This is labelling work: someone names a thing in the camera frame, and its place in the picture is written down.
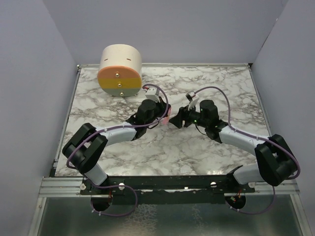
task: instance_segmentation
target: white marble tabletop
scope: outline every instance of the white marble tabletop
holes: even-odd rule
[[[128,98],[106,94],[97,82],[97,70],[98,68],[81,70],[63,146],[86,122],[100,127],[121,124],[136,112],[145,99],[144,91],[140,91],[137,97]],[[172,105],[171,116],[188,104],[185,97],[187,92],[204,86],[217,86],[229,98],[234,126],[251,133],[268,135],[246,66],[143,67],[142,81],[143,84],[159,85],[166,92]],[[220,92],[208,89],[198,95],[199,101],[212,99],[218,107],[220,118],[227,120],[227,105]],[[237,166],[254,162],[253,155],[210,140],[201,135],[194,125],[177,129],[168,123],[148,130],[136,141],[107,147],[98,163],[110,176],[154,176],[222,175]],[[56,176],[80,176],[77,171],[67,168],[65,163],[66,158],[61,153]]]

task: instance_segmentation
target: screw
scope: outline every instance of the screw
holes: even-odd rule
[[[249,186],[250,188],[254,188],[254,187],[255,187],[255,182],[249,182],[249,183],[248,183],[248,186]]]
[[[85,184],[81,183],[80,189],[81,189],[81,190],[85,190],[86,188],[87,188],[87,187],[85,186]]]
[[[125,189],[124,183],[120,183],[119,185],[123,185],[122,187],[118,187],[120,190],[124,190]]]
[[[216,188],[216,187],[217,187],[217,183],[216,183],[216,182],[211,182],[211,183],[210,183],[210,187]]]

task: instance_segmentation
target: gray wall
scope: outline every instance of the gray wall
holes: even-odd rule
[[[144,62],[253,62],[287,0],[43,0],[78,64],[111,44]]]
[[[315,234],[315,1],[287,3],[252,71],[272,132],[300,162],[297,181]]]
[[[44,3],[0,1],[0,235],[26,235],[76,66]]]

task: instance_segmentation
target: white cylinder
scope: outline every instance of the white cylinder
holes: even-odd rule
[[[113,96],[133,96],[141,89],[141,55],[134,47],[114,44],[103,50],[97,80]]]

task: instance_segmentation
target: purple cable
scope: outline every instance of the purple cable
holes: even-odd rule
[[[142,88],[144,88],[144,87],[146,87],[146,86],[156,87],[156,88],[157,88],[158,90],[160,90],[161,93],[164,95],[164,97],[165,97],[165,103],[166,103],[166,108],[165,108],[165,111],[164,111],[163,115],[162,115],[159,119],[153,121],[153,122],[150,123],[150,124],[143,124],[143,125],[125,125],[125,126],[123,126],[123,125],[117,125],[117,126],[113,126],[113,127],[107,128],[107,131],[113,130],[113,129],[119,129],[119,128],[142,128],[142,127],[148,127],[148,126],[151,126],[151,125],[153,125],[153,124],[156,124],[156,123],[160,122],[160,121],[166,116],[166,114],[167,114],[167,112],[168,112],[168,105],[169,105],[169,104],[168,104],[168,99],[167,99],[166,93],[165,93],[159,86],[157,86],[157,85],[145,84]],[[96,132],[94,132],[93,134],[91,134],[89,137],[87,137],[85,140],[83,140],[83,142],[80,143],[80,145],[71,153],[71,155],[70,155],[69,158],[67,159],[67,162],[66,162],[67,167],[70,168],[70,169],[75,169],[75,170],[76,170],[75,167],[70,166],[70,161],[71,161],[71,159],[73,158],[73,156],[75,155],[75,153],[76,153],[87,141],[89,141],[92,137],[94,137],[95,135],[97,135],[97,134],[99,134],[99,133],[102,133],[102,132],[104,132],[104,131],[105,131],[105,129],[96,131]],[[107,189],[107,188],[114,188],[114,187],[122,187],[122,186],[123,186],[123,185],[120,185],[120,186],[119,186],[119,185],[98,186],[98,185],[94,184],[93,182],[91,182],[91,184],[92,184],[94,187],[100,188],[100,189]],[[133,209],[132,209],[131,211],[127,212],[127,213],[124,213],[124,214],[109,214],[109,213],[103,213],[103,212],[98,212],[98,213],[100,213],[100,214],[102,214],[102,215],[120,217],[120,216],[126,216],[126,215],[131,214],[131,213],[137,208],[137,204],[138,204],[137,193],[135,192],[135,190],[134,190],[132,187],[127,186],[127,185],[124,185],[124,186],[125,186],[126,188],[131,189],[131,191],[132,191],[132,192],[134,193],[134,195],[135,195],[135,204],[134,204]]]
[[[283,151],[285,154],[287,154],[287,155],[292,159],[292,161],[295,163],[295,165],[296,165],[296,167],[297,167],[297,172],[296,172],[296,174],[295,174],[294,176],[292,176],[292,177],[287,178],[287,179],[295,179],[295,178],[297,178],[297,177],[300,175],[300,173],[301,173],[301,168],[300,168],[299,162],[296,160],[296,158],[295,158],[290,152],[288,152],[287,150],[285,150],[283,147],[281,147],[280,145],[276,144],[275,142],[270,141],[269,139],[265,139],[265,138],[262,138],[262,137],[257,137],[257,136],[255,136],[255,135],[248,134],[248,133],[246,133],[246,132],[244,132],[244,131],[237,130],[236,128],[234,128],[234,127],[231,125],[231,106],[230,106],[230,102],[228,101],[228,98],[227,98],[226,94],[223,92],[222,89],[220,89],[220,88],[218,88],[218,87],[216,87],[216,86],[207,86],[207,87],[204,87],[204,88],[201,88],[201,89],[197,90],[195,93],[197,94],[197,93],[199,93],[199,92],[201,92],[201,91],[203,91],[203,90],[205,90],[205,89],[217,89],[217,90],[219,90],[219,91],[223,94],[223,96],[225,97],[225,100],[226,100],[226,103],[227,103],[227,108],[228,108],[227,124],[228,124],[228,126],[229,126],[232,130],[234,130],[234,131],[237,132],[237,133],[246,135],[246,136],[248,136],[248,137],[250,137],[250,138],[255,138],[255,139],[259,139],[259,140],[268,142],[268,143],[274,145],[275,147],[279,148],[281,151]],[[266,209],[264,209],[264,210],[262,210],[262,211],[259,211],[259,212],[253,212],[253,213],[252,213],[252,212],[244,212],[244,211],[241,211],[241,210],[237,210],[237,209],[235,209],[235,208],[232,208],[232,209],[235,210],[235,211],[237,211],[237,212],[240,212],[240,213],[243,213],[243,214],[247,214],[247,215],[257,215],[257,214],[265,213],[266,211],[268,211],[268,210],[272,207],[272,205],[274,204],[275,199],[276,199],[276,191],[275,191],[275,188],[274,188],[273,186],[272,186],[272,188],[273,188],[273,198],[272,198],[272,202],[270,203],[270,205],[269,205]]]
[[[91,184],[92,184],[94,187],[100,188],[100,189],[126,187],[126,188],[129,188],[129,189],[134,193],[134,196],[135,196],[135,203],[134,203],[133,208],[132,208],[130,211],[126,212],[126,213],[122,213],[122,214],[109,214],[109,213],[105,213],[105,212],[102,212],[102,211],[97,211],[97,210],[94,209],[94,206],[93,206],[92,201],[91,201],[91,207],[92,207],[92,209],[93,209],[94,212],[96,212],[96,213],[98,213],[98,214],[101,214],[101,215],[114,216],[114,217],[122,217],[122,216],[130,215],[131,213],[133,213],[133,212],[136,210],[137,205],[138,205],[138,196],[137,196],[136,191],[135,191],[132,187],[130,187],[130,186],[128,186],[128,185],[98,186],[98,185],[94,184],[92,181],[91,181]]]

